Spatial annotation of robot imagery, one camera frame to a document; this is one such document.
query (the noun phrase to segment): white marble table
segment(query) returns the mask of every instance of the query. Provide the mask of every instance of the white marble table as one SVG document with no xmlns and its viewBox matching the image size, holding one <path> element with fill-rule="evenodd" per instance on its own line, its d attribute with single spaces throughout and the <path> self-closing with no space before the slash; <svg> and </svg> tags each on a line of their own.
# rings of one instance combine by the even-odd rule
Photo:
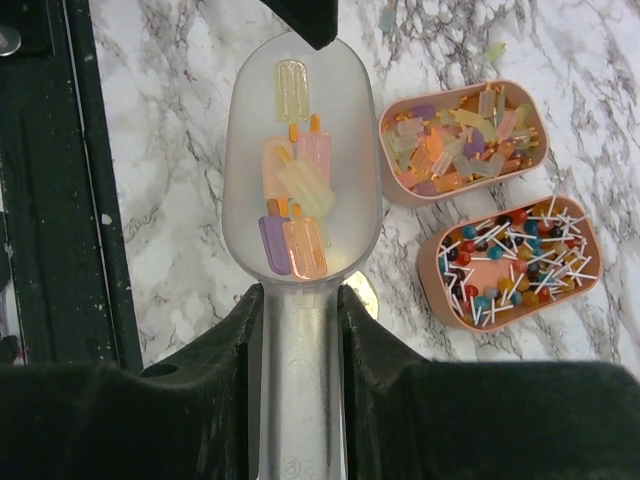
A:
<svg viewBox="0 0 640 480">
<path fill-rule="evenodd" d="M 640 8 L 635 0 L 342 0 L 339 36 L 362 58 L 376 111 L 396 99 L 495 78 L 537 100 L 544 168 L 489 190 L 407 210 L 384 202 L 363 268 L 379 321 L 444 360 L 599 359 L 640 376 Z M 230 257 L 220 212 L 225 134 L 238 69 L 285 30 L 258 0 L 91 0 L 141 347 L 156 361 L 223 318 L 252 279 Z M 508 52 L 496 66 L 488 43 Z M 581 202 L 604 255 L 584 297 L 497 334 L 444 327 L 415 268 L 422 242 L 464 219 L 551 192 Z"/>
</svg>

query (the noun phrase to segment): metal knob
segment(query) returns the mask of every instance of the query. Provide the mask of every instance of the metal knob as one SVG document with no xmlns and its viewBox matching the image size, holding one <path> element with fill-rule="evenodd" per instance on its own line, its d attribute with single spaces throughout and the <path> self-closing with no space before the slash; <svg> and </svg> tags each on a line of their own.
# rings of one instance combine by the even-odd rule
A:
<svg viewBox="0 0 640 480">
<path fill-rule="evenodd" d="M 8 57 L 18 51 L 22 39 L 18 31 L 0 23 L 0 57 Z"/>
</svg>

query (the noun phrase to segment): translucent scoop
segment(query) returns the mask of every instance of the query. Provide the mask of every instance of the translucent scoop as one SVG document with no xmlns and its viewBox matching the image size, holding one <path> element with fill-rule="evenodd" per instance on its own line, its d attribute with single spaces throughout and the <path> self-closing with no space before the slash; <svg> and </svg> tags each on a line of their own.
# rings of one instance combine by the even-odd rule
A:
<svg viewBox="0 0 640 480">
<path fill-rule="evenodd" d="M 309 111 L 322 118 L 322 132 L 331 138 L 325 178 L 330 179 L 335 203 L 317 219 L 331 239 L 324 251 L 327 273 L 308 281 L 272 271 L 259 227 L 259 219 L 267 215 L 264 143 L 286 137 L 290 121 L 282 121 L 283 105 L 276 104 L 291 94 L 276 93 L 276 88 L 291 84 L 283 81 L 282 72 L 274 75 L 283 60 L 304 65 Z M 303 90 L 296 86 L 293 93 Z M 308 123 L 299 128 L 311 131 Z M 340 478 L 337 290 L 369 256 L 380 232 L 377 155 L 369 78 L 357 55 L 340 40 L 315 51 L 295 33 L 287 33 L 265 43 L 242 66 L 229 115 L 222 229 L 231 255 L 265 289 L 261 480 Z M 285 221 L 283 228 L 295 233 L 291 229 L 296 225 L 302 223 Z M 295 236 L 286 235 L 289 240 Z M 317 267 L 316 260 L 309 261 Z"/>
</svg>

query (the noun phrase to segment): pink container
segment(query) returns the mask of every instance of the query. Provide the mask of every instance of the pink container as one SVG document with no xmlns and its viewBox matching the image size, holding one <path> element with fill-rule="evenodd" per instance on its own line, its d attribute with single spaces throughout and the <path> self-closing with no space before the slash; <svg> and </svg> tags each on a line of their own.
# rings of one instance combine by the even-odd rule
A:
<svg viewBox="0 0 640 480">
<path fill-rule="evenodd" d="M 416 195 L 411 190 L 405 188 L 393 173 L 392 162 L 394 160 L 389 155 L 389 152 L 387 152 L 384 142 L 382 142 L 382 126 L 394 120 L 396 115 L 398 115 L 399 113 L 406 112 L 412 107 L 419 105 L 433 105 L 436 111 L 442 109 L 457 108 L 460 98 L 464 96 L 470 97 L 479 94 L 480 92 L 485 90 L 487 84 L 481 83 L 478 85 L 472 85 L 470 87 L 448 90 L 446 92 L 406 98 L 389 106 L 382 114 L 382 117 L 380 118 L 380 122 L 378 124 L 378 134 L 380 135 L 382 151 L 384 153 L 384 158 L 381 159 L 382 166 L 380 169 L 382 172 L 382 193 L 390 202 L 410 208 L 421 207 L 423 205 L 429 205 L 438 200 L 449 198 L 453 195 L 469 192 L 476 188 L 486 188 L 490 185 L 502 182 L 511 177 L 522 175 L 523 173 L 529 172 L 534 168 L 542 165 L 547 156 L 547 152 L 549 151 L 549 140 L 547 131 L 544 127 L 544 123 L 542 122 L 542 117 L 540 116 L 540 112 L 538 111 L 533 98 L 531 98 L 529 92 L 527 92 L 522 86 L 515 82 L 510 82 L 509 80 L 495 80 L 490 83 L 494 87 L 504 86 L 507 106 L 519 105 L 521 103 L 530 103 L 533 105 L 533 112 L 529 117 L 527 125 L 530 127 L 535 127 L 535 129 L 538 131 L 538 137 L 536 137 L 536 140 L 539 142 L 539 145 L 531 149 L 531 159 L 533 161 L 532 166 L 526 170 L 519 170 L 512 173 L 507 173 L 505 175 L 500 175 L 499 177 L 481 183 L 474 183 L 473 185 L 463 187 L 459 190 L 445 192 L 438 196 L 422 197 L 420 195 Z"/>
<path fill-rule="evenodd" d="M 529 317 L 534 313 L 544 310 L 545 308 L 559 305 L 574 297 L 585 294 L 595 286 L 595 284 L 602 276 L 602 255 L 600 253 L 600 246 L 593 230 L 593 225 L 591 224 L 589 218 L 585 218 L 578 222 L 576 226 L 580 229 L 581 235 L 584 236 L 587 241 L 584 255 L 586 257 L 592 257 L 592 259 L 589 263 L 587 263 L 581 273 L 596 276 L 598 277 L 598 280 L 583 279 L 582 286 L 578 286 L 578 284 L 576 284 L 575 290 L 560 294 L 559 298 L 556 301 L 542 303 L 537 307 L 526 307 L 520 305 L 512 310 L 508 310 L 507 312 L 505 312 L 505 315 L 503 317 L 496 319 L 495 324 L 487 325 L 484 328 L 466 324 L 451 307 L 451 304 L 449 303 L 449 299 L 447 297 L 446 286 L 442 281 L 442 276 L 440 275 L 440 269 L 438 266 L 438 247 L 442 243 L 442 239 L 454 230 L 460 229 L 465 225 L 478 224 L 480 222 L 483 222 L 484 220 L 495 218 L 501 214 L 510 214 L 517 210 L 527 209 L 538 203 L 548 202 L 551 200 L 551 198 L 552 197 L 542 198 L 536 202 L 529 202 L 526 205 L 521 205 L 510 210 L 504 210 L 494 215 L 487 215 L 486 217 L 476 218 L 469 222 L 460 223 L 455 227 L 432 237 L 420 248 L 420 252 L 418 253 L 418 275 L 420 277 L 420 283 L 422 284 L 422 288 L 424 289 L 424 292 L 427 296 L 427 300 L 429 301 L 431 310 L 442 323 L 448 325 L 449 327 L 459 328 L 462 330 L 470 330 L 476 333 L 489 333 L 500 330 L 501 328 L 520 321 L 523 318 Z M 556 197 L 555 205 L 557 205 L 561 209 L 567 207 L 567 213 L 573 218 L 580 218 L 586 215 L 584 209 L 568 197 L 558 195 Z M 497 272 L 489 271 L 488 275 L 493 275 L 494 273 Z"/>
</svg>

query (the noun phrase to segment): container of lollipops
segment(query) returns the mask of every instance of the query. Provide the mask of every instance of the container of lollipops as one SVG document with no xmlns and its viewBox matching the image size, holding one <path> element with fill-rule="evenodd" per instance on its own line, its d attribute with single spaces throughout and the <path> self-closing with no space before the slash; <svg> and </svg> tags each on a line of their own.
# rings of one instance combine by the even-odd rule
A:
<svg viewBox="0 0 640 480">
<path fill-rule="evenodd" d="M 378 133 L 382 192 L 411 208 L 531 171 L 549 150 L 533 98 L 508 80 L 395 102 Z"/>
<path fill-rule="evenodd" d="M 586 293 L 602 268 L 590 219 L 559 195 L 457 225 L 432 237 L 418 256 L 434 314 L 479 333 Z"/>
</svg>

